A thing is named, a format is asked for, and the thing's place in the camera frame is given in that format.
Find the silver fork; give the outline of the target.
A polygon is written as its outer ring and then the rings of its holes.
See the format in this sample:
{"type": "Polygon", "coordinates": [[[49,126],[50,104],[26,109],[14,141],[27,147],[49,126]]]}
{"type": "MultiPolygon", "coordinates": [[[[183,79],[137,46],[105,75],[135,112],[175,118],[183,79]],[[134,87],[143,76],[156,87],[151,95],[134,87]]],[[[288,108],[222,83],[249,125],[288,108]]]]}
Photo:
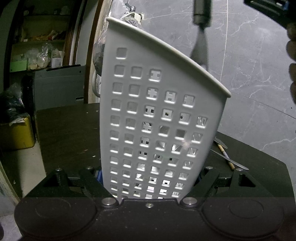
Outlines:
{"type": "Polygon", "coordinates": [[[249,169],[248,169],[246,166],[243,166],[243,165],[241,165],[240,163],[238,163],[238,162],[236,162],[236,161],[233,161],[233,160],[227,158],[226,156],[224,156],[224,155],[222,155],[222,154],[216,152],[215,150],[212,150],[212,149],[211,149],[210,151],[213,152],[213,153],[215,153],[215,154],[217,154],[218,156],[221,156],[222,158],[224,158],[224,159],[227,160],[228,162],[231,162],[231,163],[234,164],[235,166],[238,166],[239,168],[241,168],[241,169],[243,169],[243,170],[249,171],[249,169]]]}

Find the grey handled peeler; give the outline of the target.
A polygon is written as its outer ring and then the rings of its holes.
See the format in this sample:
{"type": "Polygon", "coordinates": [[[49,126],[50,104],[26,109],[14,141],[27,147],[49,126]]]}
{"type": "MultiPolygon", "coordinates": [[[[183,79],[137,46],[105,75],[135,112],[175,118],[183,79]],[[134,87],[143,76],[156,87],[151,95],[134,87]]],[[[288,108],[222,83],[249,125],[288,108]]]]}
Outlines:
{"type": "Polygon", "coordinates": [[[206,28],[211,25],[211,0],[194,0],[193,24],[197,26],[197,39],[192,49],[190,58],[208,71],[208,43],[206,28]]]}

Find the white perforated utensil basket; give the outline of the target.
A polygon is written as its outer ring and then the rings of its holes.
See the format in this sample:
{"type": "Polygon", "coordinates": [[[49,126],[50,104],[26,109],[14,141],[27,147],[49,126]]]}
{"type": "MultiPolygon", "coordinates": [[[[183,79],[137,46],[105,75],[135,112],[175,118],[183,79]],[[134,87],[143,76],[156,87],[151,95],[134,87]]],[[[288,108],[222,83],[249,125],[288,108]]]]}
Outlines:
{"type": "Polygon", "coordinates": [[[100,94],[104,187],[118,200],[182,199],[230,91],[166,42],[108,17],[100,94]]]}

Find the silver spoon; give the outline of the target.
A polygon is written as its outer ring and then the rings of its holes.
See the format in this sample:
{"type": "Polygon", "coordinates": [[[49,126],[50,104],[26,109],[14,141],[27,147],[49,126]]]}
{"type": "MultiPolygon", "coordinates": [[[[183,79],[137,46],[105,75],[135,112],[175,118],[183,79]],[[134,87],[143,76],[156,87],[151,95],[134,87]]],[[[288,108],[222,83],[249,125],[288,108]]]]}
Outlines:
{"type": "Polygon", "coordinates": [[[221,145],[224,149],[228,149],[228,147],[217,137],[214,138],[214,142],[216,142],[218,145],[221,145]]]}

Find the wooden chopstick patterned tip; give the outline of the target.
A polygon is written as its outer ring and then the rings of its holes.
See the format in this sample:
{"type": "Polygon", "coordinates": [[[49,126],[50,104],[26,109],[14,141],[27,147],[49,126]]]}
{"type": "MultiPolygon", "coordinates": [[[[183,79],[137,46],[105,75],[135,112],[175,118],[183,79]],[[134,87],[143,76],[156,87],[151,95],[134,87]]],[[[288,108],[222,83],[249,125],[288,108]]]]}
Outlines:
{"type": "MultiPolygon", "coordinates": [[[[221,153],[223,154],[224,157],[229,158],[228,155],[227,155],[227,153],[225,152],[224,148],[222,147],[222,145],[218,144],[218,148],[220,149],[220,151],[221,151],[221,153]]],[[[228,164],[229,164],[229,166],[230,166],[230,168],[232,170],[235,170],[235,166],[234,166],[233,163],[228,162],[228,164]]]]}

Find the yellow bin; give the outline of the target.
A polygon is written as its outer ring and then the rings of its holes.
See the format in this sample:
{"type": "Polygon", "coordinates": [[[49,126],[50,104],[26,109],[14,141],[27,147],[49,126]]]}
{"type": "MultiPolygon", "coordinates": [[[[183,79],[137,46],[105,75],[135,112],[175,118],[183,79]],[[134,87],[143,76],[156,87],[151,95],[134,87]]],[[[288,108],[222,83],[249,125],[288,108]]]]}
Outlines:
{"type": "Polygon", "coordinates": [[[9,123],[11,139],[16,149],[32,148],[35,145],[30,116],[23,114],[9,123]]]}

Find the grey cabinet box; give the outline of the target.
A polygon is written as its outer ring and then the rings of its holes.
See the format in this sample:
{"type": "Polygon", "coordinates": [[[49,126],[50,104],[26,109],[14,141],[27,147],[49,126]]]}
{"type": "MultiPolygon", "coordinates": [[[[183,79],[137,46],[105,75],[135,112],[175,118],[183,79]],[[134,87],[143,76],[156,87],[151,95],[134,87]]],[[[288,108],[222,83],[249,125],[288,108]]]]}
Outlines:
{"type": "Polygon", "coordinates": [[[34,73],[36,110],[84,103],[85,66],[72,65],[34,73]]]}

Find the green box on shelf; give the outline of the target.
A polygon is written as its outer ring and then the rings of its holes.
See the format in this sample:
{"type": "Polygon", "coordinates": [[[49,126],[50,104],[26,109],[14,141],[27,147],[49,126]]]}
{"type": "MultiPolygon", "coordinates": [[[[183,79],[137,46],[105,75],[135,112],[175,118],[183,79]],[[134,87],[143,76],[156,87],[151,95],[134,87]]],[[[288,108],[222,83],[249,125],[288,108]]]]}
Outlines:
{"type": "Polygon", "coordinates": [[[25,71],[28,66],[27,60],[13,61],[10,63],[10,72],[25,71]]]}

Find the dark wooden shelf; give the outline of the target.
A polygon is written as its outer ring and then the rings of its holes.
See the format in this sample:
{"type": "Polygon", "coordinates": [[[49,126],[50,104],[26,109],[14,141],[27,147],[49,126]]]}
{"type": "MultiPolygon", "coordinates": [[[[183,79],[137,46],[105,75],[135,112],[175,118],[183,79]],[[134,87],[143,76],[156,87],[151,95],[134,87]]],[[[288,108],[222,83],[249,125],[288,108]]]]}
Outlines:
{"type": "Polygon", "coordinates": [[[70,63],[74,27],[81,1],[18,1],[6,58],[27,60],[27,70],[70,63]]]}

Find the hanging plastic bag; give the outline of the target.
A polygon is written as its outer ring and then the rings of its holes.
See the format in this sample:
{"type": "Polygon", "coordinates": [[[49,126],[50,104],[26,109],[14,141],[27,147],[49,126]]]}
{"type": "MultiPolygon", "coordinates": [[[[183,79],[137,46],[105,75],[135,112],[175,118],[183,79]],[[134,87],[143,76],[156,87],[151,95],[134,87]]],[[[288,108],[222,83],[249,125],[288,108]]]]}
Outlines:
{"type": "Polygon", "coordinates": [[[108,22],[106,18],[112,16],[130,25],[133,25],[143,30],[142,17],[143,14],[137,13],[137,8],[130,4],[130,1],[108,1],[108,8],[103,13],[102,29],[100,31],[98,40],[94,43],[93,47],[93,64],[96,73],[102,76],[103,55],[106,42],[106,32],[108,22]]]}

